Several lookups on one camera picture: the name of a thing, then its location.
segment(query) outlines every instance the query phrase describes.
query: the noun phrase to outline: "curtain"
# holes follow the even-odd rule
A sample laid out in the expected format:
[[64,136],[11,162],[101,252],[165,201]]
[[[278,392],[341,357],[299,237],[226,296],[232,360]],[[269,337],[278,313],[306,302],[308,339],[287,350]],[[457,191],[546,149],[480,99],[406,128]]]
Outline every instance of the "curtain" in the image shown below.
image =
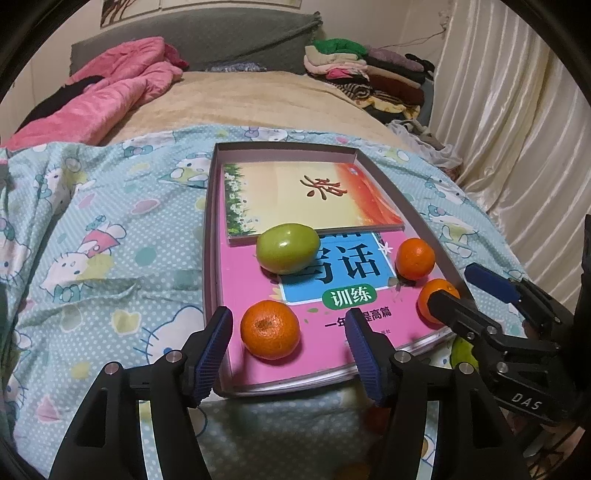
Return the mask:
[[458,183],[533,282],[574,310],[591,212],[591,108],[500,0],[456,0],[430,128],[465,159]]

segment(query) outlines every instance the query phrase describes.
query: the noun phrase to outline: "pink blanket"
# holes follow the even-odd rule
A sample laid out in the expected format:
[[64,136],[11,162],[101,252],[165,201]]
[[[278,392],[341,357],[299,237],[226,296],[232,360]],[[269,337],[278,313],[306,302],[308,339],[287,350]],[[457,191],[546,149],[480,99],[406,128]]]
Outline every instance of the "pink blanket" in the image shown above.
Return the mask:
[[66,83],[91,75],[104,80],[53,115],[23,127],[4,147],[15,151],[56,141],[98,145],[129,110],[166,93],[187,66],[162,37],[122,43],[88,62]]

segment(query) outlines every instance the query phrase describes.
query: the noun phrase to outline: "purple folded cloth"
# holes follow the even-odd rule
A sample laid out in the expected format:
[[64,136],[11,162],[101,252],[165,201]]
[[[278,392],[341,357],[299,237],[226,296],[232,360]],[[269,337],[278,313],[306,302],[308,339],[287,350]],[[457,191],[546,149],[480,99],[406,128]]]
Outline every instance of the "purple folded cloth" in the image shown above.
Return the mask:
[[414,72],[423,72],[425,69],[419,62],[409,60],[405,56],[400,55],[400,53],[385,48],[368,48],[368,55],[377,60],[388,61],[395,65],[400,65],[401,67],[405,67]]

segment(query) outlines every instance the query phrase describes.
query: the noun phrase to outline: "gray headboard cover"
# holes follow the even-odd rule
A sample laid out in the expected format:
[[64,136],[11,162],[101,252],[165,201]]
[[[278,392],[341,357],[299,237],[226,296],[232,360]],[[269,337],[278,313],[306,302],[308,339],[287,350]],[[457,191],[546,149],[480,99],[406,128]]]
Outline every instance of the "gray headboard cover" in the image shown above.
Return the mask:
[[120,43],[164,37],[190,71],[214,63],[254,61],[268,70],[305,73],[304,47],[322,25],[320,13],[263,8],[200,8],[146,17],[72,45],[70,73]]

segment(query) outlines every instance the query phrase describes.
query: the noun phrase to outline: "green tomato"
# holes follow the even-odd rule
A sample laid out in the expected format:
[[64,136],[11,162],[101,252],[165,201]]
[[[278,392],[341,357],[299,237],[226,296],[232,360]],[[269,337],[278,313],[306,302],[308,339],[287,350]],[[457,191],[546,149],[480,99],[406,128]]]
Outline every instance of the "green tomato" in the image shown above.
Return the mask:
[[452,368],[456,365],[466,362],[478,371],[478,360],[472,355],[472,344],[462,337],[456,337],[452,345],[452,354],[449,356],[449,363]]
[[300,223],[269,228],[256,241],[256,259],[271,273],[289,275],[306,268],[320,248],[316,231]]

